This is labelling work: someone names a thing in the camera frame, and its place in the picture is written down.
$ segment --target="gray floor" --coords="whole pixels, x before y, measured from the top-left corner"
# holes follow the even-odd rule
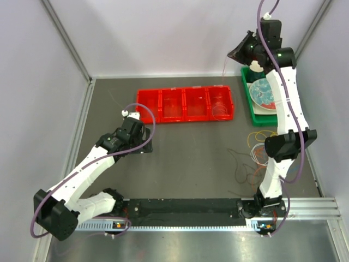
[[[122,124],[121,110],[136,101],[138,89],[209,86],[221,78],[143,78],[97,80],[81,141],[78,162],[99,137]],[[257,165],[249,156],[247,136],[262,129],[251,124],[240,78],[225,78],[236,107],[233,121],[159,124],[153,138],[154,152],[128,155],[104,172],[84,197],[106,187],[126,198],[238,198],[254,193],[251,180]],[[250,143],[256,144],[254,136]],[[297,161],[291,170],[297,169]],[[318,197],[309,163],[295,185],[292,197]]]
[[[54,241],[47,262],[339,262],[326,221],[288,221],[271,239],[252,232],[129,232],[80,242],[88,234]]]

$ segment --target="white wall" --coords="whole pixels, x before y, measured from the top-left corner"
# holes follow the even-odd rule
[[[92,76],[221,74],[226,54],[255,30],[259,2],[51,0]],[[298,46],[321,3],[280,1],[285,46]],[[227,72],[239,69],[231,61]]]
[[[318,139],[309,147],[324,193],[349,229],[349,2],[335,0],[298,61],[303,109]]]
[[[40,1],[0,1],[0,35],[0,261],[32,261],[33,196],[62,177],[87,84]]]

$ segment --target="white cable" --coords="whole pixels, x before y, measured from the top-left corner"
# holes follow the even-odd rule
[[[265,163],[260,163],[260,162],[258,161],[258,158],[256,157],[256,151],[255,151],[255,149],[256,149],[257,147],[259,147],[259,146],[264,146],[264,143],[258,143],[258,144],[256,144],[256,145],[252,148],[252,150],[251,150],[251,152],[250,152],[250,156],[251,156],[252,160],[253,160],[255,163],[257,163],[258,165],[267,166],[267,165],[268,165],[268,160],[267,160]]]

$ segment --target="green tray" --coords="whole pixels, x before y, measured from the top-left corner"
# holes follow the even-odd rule
[[[248,67],[242,67],[241,68],[241,75],[242,75],[242,82],[245,87],[245,92],[247,96],[247,102],[249,104],[250,108],[250,113],[252,117],[252,124],[257,127],[266,127],[266,126],[277,126],[278,125],[278,118],[276,115],[255,115],[253,112],[253,107],[252,107],[252,99],[250,97],[250,91],[247,86],[246,82],[246,74],[248,72],[249,68]]]

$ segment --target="white connector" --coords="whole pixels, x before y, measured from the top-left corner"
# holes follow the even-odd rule
[[[272,18],[272,15],[268,12],[266,12],[264,15],[263,15],[263,19],[264,20],[270,20]]]
[[[122,111],[121,111],[121,115],[122,115],[123,117],[127,117],[127,116],[129,115],[129,111],[127,111],[127,110],[122,110]]]

